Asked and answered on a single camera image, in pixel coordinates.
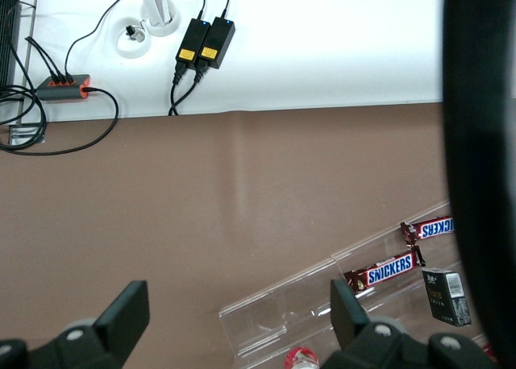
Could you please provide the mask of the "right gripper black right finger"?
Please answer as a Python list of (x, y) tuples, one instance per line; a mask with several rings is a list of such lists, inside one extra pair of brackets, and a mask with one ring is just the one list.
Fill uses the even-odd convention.
[(418, 342), (400, 331), (394, 319), (369, 318), (351, 287), (331, 281), (331, 324), (340, 349), (323, 368), (496, 368), (497, 364), (471, 339), (437, 333)]

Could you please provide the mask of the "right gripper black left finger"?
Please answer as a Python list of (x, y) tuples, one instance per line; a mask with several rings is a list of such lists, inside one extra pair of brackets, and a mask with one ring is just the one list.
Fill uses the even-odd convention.
[(42, 346), (1, 340), (1, 367), (122, 368), (149, 322), (148, 283), (133, 280), (99, 317), (74, 322)]

